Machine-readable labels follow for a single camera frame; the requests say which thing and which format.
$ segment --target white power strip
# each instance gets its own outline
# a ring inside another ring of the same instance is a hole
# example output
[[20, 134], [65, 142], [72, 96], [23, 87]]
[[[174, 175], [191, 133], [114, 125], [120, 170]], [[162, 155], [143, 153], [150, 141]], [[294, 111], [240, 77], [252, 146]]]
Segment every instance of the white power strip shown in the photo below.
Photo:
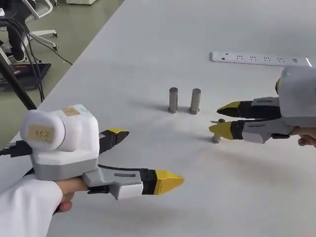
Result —
[[311, 67], [308, 58], [288, 57], [280, 55], [257, 54], [257, 53], [232, 53], [232, 52], [211, 52], [210, 60], [223, 63], [244, 63], [269, 66], [298, 66]]

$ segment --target table surface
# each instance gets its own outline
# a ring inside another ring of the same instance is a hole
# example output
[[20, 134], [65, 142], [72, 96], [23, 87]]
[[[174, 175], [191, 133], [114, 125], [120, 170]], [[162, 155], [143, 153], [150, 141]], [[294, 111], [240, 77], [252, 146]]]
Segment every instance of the table surface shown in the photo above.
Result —
[[[313, 0], [126, 0], [41, 110], [84, 104], [100, 130], [130, 135], [100, 163], [167, 169], [185, 183], [163, 196], [115, 201], [80, 193], [49, 237], [313, 237], [316, 150], [295, 137], [264, 145], [209, 142], [216, 109], [276, 96], [281, 67], [212, 63], [211, 51], [275, 53], [316, 63]], [[179, 88], [179, 113], [168, 90]], [[200, 88], [200, 114], [187, 113]], [[31, 164], [0, 160], [0, 188]]]

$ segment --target gray floor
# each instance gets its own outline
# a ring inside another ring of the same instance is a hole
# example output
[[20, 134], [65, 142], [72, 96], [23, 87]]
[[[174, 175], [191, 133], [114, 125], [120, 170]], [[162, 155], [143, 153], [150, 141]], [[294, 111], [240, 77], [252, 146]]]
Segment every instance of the gray floor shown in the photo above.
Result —
[[[69, 5], [59, 0], [59, 7], [44, 18], [30, 23], [30, 30], [56, 30], [59, 37], [53, 41], [59, 46], [58, 53], [70, 62], [81, 55], [93, 40], [99, 30], [114, 14], [123, 0], [98, 0], [93, 5]], [[1, 32], [1, 39], [7, 38]], [[43, 80], [45, 96], [54, 88], [70, 65], [48, 48], [32, 42], [35, 56], [46, 63], [51, 63], [49, 74]], [[38, 106], [39, 92], [28, 91], [29, 96]], [[23, 104], [11, 91], [0, 91], [0, 147], [4, 147], [18, 132], [23, 114], [26, 111]]]

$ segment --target white sleeve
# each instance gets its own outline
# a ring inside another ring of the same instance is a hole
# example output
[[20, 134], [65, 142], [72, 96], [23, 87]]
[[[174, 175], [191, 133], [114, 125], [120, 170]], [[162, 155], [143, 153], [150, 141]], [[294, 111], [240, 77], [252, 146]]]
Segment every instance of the white sleeve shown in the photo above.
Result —
[[0, 194], [1, 236], [45, 237], [62, 197], [55, 182], [23, 177]]

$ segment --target human hand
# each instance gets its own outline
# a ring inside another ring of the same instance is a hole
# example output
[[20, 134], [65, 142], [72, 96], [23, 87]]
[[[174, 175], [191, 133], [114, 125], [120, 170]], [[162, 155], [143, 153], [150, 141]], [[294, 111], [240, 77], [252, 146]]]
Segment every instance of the human hand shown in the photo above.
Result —
[[88, 191], [88, 187], [79, 177], [55, 181], [55, 183], [59, 186], [63, 193], [63, 199], [57, 212], [66, 212], [72, 208], [73, 204], [71, 200], [73, 199], [75, 192]]
[[314, 146], [316, 147], [316, 128], [295, 128], [291, 135], [299, 135], [301, 138], [298, 139], [297, 143], [299, 146]]

